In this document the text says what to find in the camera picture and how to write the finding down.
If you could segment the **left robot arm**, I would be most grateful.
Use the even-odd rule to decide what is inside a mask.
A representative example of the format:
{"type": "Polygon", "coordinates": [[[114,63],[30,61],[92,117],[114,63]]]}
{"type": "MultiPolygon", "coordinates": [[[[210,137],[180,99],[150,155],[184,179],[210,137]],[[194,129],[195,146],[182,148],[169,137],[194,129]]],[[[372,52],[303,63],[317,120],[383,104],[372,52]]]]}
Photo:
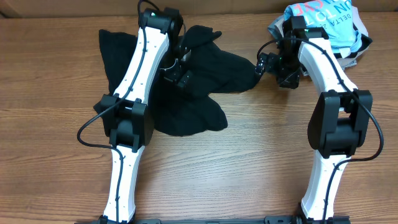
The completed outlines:
{"type": "Polygon", "coordinates": [[[132,223],[139,162],[149,144],[154,122],[150,92],[164,79],[183,90],[191,74],[182,68],[190,51],[179,36],[186,26],[180,11],[146,9],[140,14],[136,49],[118,87],[99,103],[112,152],[109,197],[98,223],[132,223]]]}

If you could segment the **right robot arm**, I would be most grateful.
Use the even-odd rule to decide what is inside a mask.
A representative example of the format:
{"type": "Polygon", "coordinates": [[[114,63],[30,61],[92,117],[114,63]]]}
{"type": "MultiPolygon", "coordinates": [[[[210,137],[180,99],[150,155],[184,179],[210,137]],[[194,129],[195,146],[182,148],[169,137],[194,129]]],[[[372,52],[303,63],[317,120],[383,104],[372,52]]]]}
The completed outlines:
{"type": "Polygon", "coordinates": [[[307,128],[314,150],[305,195],[292,216],[271,216],[266,223],[349,223],[337,217],[334,202],[344,169],[364,143],[373,97],[346,76],[336,59],[329,35],[309,27],[303,16],[279,17],[268,28],[279,53],[259,50],[255,74],[275,75],[282,88],[295,89],[300,75],[308,75],[319,98],[307,128]]]}

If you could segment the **beige folded garment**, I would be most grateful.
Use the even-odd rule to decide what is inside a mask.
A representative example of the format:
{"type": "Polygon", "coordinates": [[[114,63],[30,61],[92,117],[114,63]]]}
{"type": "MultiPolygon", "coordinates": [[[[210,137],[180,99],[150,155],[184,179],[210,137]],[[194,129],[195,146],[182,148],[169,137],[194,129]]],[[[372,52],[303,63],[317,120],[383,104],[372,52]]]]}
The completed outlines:
{"type": "MultiPolygon", "coordinates": [[[[360,33],[366,35],[369,37],[368,31],[365,28],[362,20],[360,19],[359,13],[358,13],[358,9],[356,7],[353,7],[352,9],[353,12],[353,23],[354,23],[354,28],[358,31],[360,31],[360,33]]],[[[349,48],[346,49],[340,49],[339,53],[345,57],[347,55],[349,55],[351,53],[349,48]]],[[[352,58],[344,58],[344,59],[337,59],[338,63],[340,64],[340,66],[342,68],[346,68],[346,67],[352,67],[355,66],[357,64],[356,61],[357,57],[352,59],[352,58]]]]}

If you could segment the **light blue printed t-shirt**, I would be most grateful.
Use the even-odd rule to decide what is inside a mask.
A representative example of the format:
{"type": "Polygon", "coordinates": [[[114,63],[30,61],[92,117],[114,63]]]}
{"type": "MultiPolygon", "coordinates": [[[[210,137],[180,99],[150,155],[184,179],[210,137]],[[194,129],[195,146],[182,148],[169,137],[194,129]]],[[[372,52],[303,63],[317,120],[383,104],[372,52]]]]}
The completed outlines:
{"type": "Polygon", "coordinates": [[[354,28],[351,0],[314,0],[285,8],[284,19],[302,16],[307,27],[322,27],[334,53],[349,48],[357,52],[362,46],[361,33],[354,28]]]}

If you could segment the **black folded garment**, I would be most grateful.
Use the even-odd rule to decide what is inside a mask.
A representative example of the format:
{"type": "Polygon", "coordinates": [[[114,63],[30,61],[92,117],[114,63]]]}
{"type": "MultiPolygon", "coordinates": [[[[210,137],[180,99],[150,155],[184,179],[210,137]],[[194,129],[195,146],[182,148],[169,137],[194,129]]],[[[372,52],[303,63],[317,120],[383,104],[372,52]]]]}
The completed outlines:
{"type": "Polygon", "coordinates": [[[355,45],[361,44],[356,52],[351,52],[349,55],[347,55],[345,57],[343,57],[339,52],[337,52],[337,53],[334,53],[334,56],[337,59],[344,59],[344,58],[354,59],[356,57],[359,57],[361,54],[363,54],[369,48],[369,46],[373,42],[373,40],[370,37],[368,37],[364,34],[361,34],[360,37],[361,37],[361,41],[359,41],[359,38],[357,38],[358,41],[355,43],[355,45]]]}

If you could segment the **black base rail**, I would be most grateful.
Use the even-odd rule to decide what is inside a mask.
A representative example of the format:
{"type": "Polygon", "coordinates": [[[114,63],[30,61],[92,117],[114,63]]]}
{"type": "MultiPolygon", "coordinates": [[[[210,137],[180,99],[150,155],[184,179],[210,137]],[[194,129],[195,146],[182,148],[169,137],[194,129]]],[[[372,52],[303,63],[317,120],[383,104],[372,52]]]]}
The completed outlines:
{"type": "MultiPolygon", "coordinates": [[[[102,224],[116,223],[108,221],[105,218],[90,222],[78,222],[76,224],[102,224]]],[[[304,223],[321,223],[321,221],[304,220],[299,216],[267,216],[262,219],[218,219],[218,220],[159,220],[159,219],[142,219],[135,220],[133,224],[304,224],[304,223]]],[[[351,224],[349,217],[336,217],[326,221],[327,224],[351,224]]]]}

